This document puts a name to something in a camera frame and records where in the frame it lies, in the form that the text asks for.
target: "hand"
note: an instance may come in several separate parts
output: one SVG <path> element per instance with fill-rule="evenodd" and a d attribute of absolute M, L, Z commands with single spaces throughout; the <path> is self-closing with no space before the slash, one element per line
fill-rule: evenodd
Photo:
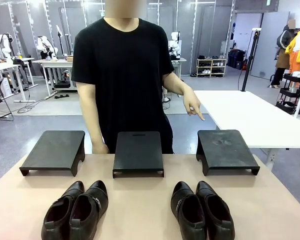
<path fill-rule="evenodd" d="M 205 120 L 200 112 L 201 103 L 195 92 L 189 86 L 187 86 L 187 88 L 183 91 L 183 104 L 189 116 L 198 115 L 202 121 Z"/>
<path fill-rule="evenodd" d="M 92 144 L 93 154 L 109 154 L 109 148 L 104 143 Z"/>

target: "gray door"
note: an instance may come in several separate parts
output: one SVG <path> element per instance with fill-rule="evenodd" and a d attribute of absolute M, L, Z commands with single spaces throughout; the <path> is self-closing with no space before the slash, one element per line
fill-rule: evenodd
<path fill-rule="evenodd" d="M 277 38 L 287 25 L 289 12 L 267 12 L 263 15 L 262 30 L 255 50 L 251 75 L 270 79 L 275 74 Z"/>

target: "blue floor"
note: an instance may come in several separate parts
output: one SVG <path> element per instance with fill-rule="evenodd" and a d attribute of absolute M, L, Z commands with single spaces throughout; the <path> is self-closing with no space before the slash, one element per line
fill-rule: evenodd
<path fill-rule="evenodd" d="M 215 123 L 205 114 L 205 121 L 187 114 L 169 114 L 176 154 L 195 154 L 198 130 L 213 130 Z M 46 130 L 84 130 L 85 152 L 91 153 L 91 142 L 82 116 L 16 116 L 14 121 L 0 121 L 0 177 L 28 154 Z M 266 155 L 251 149 L 263 162 Z M 300 202 L 300 149 L 279 150 L 272 172 Z"/>

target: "person's left hand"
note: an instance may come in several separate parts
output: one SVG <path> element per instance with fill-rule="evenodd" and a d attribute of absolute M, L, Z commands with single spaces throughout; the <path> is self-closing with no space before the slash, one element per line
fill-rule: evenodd
<path fill-rule="evenodd" d="M 200 112 L 201 103 L 195 92 L 189 86 L 183 91 L 183 104 L 189 116 L 198 115 L 202 121 L 205 120 L 204 116 Z"/>

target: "shoe insole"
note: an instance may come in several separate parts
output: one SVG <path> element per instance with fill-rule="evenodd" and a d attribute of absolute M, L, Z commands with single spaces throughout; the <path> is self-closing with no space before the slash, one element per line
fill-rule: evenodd
<path fill-rule="evenodd" d="M 199 209 L 200 203 L 195 196 L 190 196 L 184 200 L 182 206 L 183 216 L 190 223 L 195 224 L 203 221 L 203 215 Z"/>
<path fill-rule="evenodd" d="M 70 201 L 66 197 L 63 202 L 57 202 L 51 207 L 50 212 L 46 216 L 47 222 L 56 222 L 61 220 L 68 212 Z"/>
<path fill-rule="evenodd" d="M 211 196 L 208 198 L 207 203 L 212 215 L 215 216 L 218 220 L 221 221 L 231 220 L 229 212 L 226 209 L 226 206 L 220 197 Z"/>
<path fill-rule="evenodd" d="M 81 195 L 77 199 L 73 218 L 84 221 L 89 217 L 91 210 L 91 203 L 88 197 L 85 195 Z"/>

